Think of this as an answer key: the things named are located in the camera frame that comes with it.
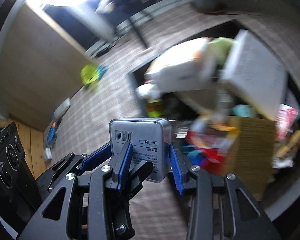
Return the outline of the white patterned lighter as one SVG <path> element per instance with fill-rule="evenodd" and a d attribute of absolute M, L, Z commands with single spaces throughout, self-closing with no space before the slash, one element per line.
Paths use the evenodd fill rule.
<path fill-rule="evenodd" d="M 43 159 L 45 162 L 52 160 L 51 148 L 46 147 L 43 151 Z"/>

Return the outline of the silver metal tin box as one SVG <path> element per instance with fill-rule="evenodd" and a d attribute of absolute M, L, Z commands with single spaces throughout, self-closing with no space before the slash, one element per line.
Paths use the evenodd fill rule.
<path fill-rule="evenodd" d="M 120 118 L 109 123 L 112 154 L 119 154 L 125 142 L 133 145 L 131 167 L 142 160 L 153 163 L 148 181 L 160 183 L 170 170 L 169 146 L 172 126 L 166 118 Z"/>

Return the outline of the blue Vinda tissue packet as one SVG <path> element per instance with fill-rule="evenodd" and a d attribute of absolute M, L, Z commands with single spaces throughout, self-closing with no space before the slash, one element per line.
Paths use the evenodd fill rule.
<path fill-rule="evenodd" d="M 51 127 L 49 128 L 49 132 L 46 137 L 47 146 L 53 147 L 57 137 L 56 132 L 57 132 L 57 127 L 55 124 L 52 124 Z"/>

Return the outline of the beige checkered tablecloth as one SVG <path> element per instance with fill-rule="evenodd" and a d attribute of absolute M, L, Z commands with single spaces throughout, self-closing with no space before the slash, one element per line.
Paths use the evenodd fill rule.
<path fill-rule="evenodd" d="M 128 72 L 151 57 L 194 34 L 216 25 L 238 20 L 259 35 L 288 67 L 300 90 L 300 6 L 295 0 L 282 5 L 266 2 L 258 9 L 229 9 L 225 14 L 206 15 L 191 7 L 190 2 L 163 7 L 166 11 L 153 21 L 141 25 L 151 47 L 142 50 L 130 31 L 119 39 L 109 53 L 97 59 L 108 66 L 107 73 L 96 87 L 80 89 L 71 99 L 71 106 L 58 129 L 50 167 L 70 152 L 90 154 L 109 141 L 111 119 L 140 117 Z M 283 195 L 274 193 L 276 212 L 266 208 L 283 230 L 282 239 L 300 239 L 300 167 L 288 178 Z M 165 179 L 161 183 L 144 182 L 143 189 L 130 204 L 130 215 L 136 235 L 133 239 L 185 239 L 187 226 Z"/>

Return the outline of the yellow corrugated cardboard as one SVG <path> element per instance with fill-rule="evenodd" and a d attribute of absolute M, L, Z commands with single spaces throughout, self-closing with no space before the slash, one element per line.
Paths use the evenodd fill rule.
<path fill-rule="evenodd" d="M 228 124 L 239 129 L 240 134 L 224 159 L 220 175 L 235 174 L 256 200 L 260 201 L 272 174 L 275 122 L 230 116 Z"/>

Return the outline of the pine wood side panel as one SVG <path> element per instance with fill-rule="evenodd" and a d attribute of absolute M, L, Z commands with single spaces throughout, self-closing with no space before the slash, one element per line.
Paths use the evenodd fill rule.
<path fill-rule="evenodd" d="M 37 179 L 47 169 L 43 159 L 43 132 L 12 119 L 0 120 L 0 129 L 12 121 L 14 121 L 17 126 L 21 144 L 25 151 L 26 163 L 34 178 Z"/>

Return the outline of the orange white tissue pack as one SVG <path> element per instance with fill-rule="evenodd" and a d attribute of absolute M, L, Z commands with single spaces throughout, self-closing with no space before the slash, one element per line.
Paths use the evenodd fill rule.
<path fill-rule="evenodd" d="M 175 45 L 154 59 L 144 74 L 163 93 L 201 90 L 209 85 L 216 59 L 209 49 L 209 37 Z"/>

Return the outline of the blue plastic clip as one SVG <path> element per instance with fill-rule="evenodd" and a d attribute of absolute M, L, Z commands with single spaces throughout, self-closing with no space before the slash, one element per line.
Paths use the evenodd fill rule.
<path fill-rule="evenodd" d="M 97 79 L 101 80 L 102 77 L 104 77 L 104 75 L 106 74 L 107 70 L 108 70 L 108 66 L 102 64 L 99 65 L 97 67 Z"/>

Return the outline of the yellow shuttlecock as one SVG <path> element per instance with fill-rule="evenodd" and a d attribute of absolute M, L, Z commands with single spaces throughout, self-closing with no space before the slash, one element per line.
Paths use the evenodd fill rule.
<path fill-rule="evenodd" d="M 89 85 L 98 80 L 98 69 L 96 65 L 88 64 L 84 66 L 80 72 L 82 84 Z"/>

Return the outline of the black light stand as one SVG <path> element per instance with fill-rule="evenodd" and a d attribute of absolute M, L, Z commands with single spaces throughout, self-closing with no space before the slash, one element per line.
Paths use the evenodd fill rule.
<path fill-rule="evenodd" d="M 136 25 L 138 21 L 132 20 L 132 12 L 135 12 L 136 14 L 141 13 L 143 18 L 149 18 L 150 21 L 154 20 L 153 15 L 146 10 L 146 7 L 141 7 L 141 10 L 136 11 L 135 8 L 133 8 L 131 5 L 122 5 L 121 6 L 121 14 L 123 15 L 124 21 L 128 22 L 128 25 L 126 27 L 131 27 L 134 33 L 137 35 L 137 38 L 141 42 L 144 49 L 149 48 L 148 42 L 145 40 L 144 36 L 141 33 L 140 28 Z"/>

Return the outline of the white paper box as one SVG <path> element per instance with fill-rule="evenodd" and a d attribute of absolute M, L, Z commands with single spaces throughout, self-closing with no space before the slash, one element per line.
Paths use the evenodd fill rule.
<path fill-rule="evenodd" d="M 268 120 L 275 120 L 287 88 L 287 71 L 256 35 L 240 30 L 219 83 Z"/>

